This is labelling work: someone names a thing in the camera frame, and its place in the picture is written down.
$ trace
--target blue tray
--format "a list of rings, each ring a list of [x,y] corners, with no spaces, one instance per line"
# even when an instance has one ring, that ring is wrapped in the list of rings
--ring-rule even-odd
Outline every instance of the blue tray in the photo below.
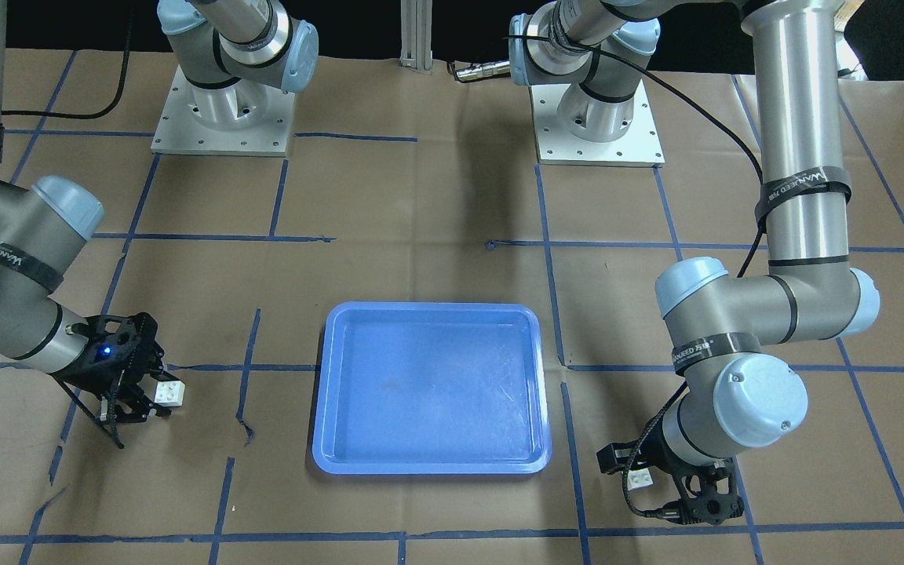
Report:
[[[330,312],[312,434],[323,471],[532,473],[550,453],[529,308],[344,303]]]

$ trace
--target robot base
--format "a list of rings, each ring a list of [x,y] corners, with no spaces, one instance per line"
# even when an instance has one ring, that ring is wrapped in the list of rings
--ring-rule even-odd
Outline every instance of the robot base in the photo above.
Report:
[[[557,104],[570,85],[531,86],[532,122],[539,163],[546,165],[598,165],[653,167],[664,163],[664,151],[654,126],[654,116],[643,83],[634,93],[634,118],[620,139],[609,143],[582,140],[564,128]]]
[[[151,140],[153,153],[173,155],[237,155],[287,157],[295,116],[295,93],[269,90],[269,107],[261,119],[243,129],[212,129],[194,115],[193,86],[177,67],[162,118]]]

